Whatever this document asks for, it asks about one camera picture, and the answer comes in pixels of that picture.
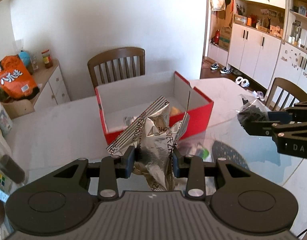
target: dark wood floor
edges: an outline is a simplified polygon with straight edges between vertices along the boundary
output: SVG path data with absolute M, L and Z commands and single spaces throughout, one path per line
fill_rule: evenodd
M 229 78 L 232 81 L 235 81 L 238 75 L 235 75 L 233 73 L 230 74 L 221 74 L 220 70 L 211 70 L 210 66 L 213 63 L 212 60 L 203 59 L 202 67 L 201 67 L 201 73 L 200 73 L 200 79 L 203 78 Z M 250 85 L 244 89 L 251 90 L 251 91 L 261 91 L 266 94 L 266 89 L 264 89 L 261 85 L 257 84 L 255 81 L 253 81 L 251 78 L 245 76 L 244 74 L 241 75 L 243 78 L 247 78 L 249 80 Z

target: ribbed gray surface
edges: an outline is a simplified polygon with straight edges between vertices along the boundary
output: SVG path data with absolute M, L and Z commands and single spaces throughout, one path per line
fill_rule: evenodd
M 126 192 L 102 203 L 80 228 L 59 236 L 29 236 L 16 232 L 9 240 L 294 240 L 290 232 L 274 236 L 248 236 L 226 228 L 198 201 L 180 192 Z

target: blue ball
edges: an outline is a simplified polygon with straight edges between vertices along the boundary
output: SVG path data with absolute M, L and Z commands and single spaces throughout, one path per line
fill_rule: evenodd
M 27 67 L 30 64 L 30 55 L 28 52 L 21 51 L 19 54 L 19 57 L 23 64 Z

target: glass jar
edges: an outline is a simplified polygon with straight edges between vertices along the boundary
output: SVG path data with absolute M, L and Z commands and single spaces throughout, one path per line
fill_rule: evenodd
M 295 37 L 295 42 L 298 41 L 298 39 L 299 39 L 299 34 L 300 34 L 300 26 L 299 26 L 296 22 L 294 22 L 294 23 L 292 24 L 291 36 L 292 36 L 292 37 Z
M 47 50 L 41 52 L 41 54 L 42 54 L 43 62 L 45 63 L 45 67 L 51 68 L 53 66 L 53 61 L 52 61 L 52 57 L 51 57 L 51 54 L 50 54 L 50 50 L 47 49 Z

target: black cabinet handle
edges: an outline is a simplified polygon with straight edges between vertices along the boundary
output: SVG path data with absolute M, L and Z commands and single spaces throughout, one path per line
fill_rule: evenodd
M 306 67 L 307 67 L 307 59 L 306 59 L 306 63 L 305 63 L 305 66 L 304 66 L 304 70 L 306 69 Z

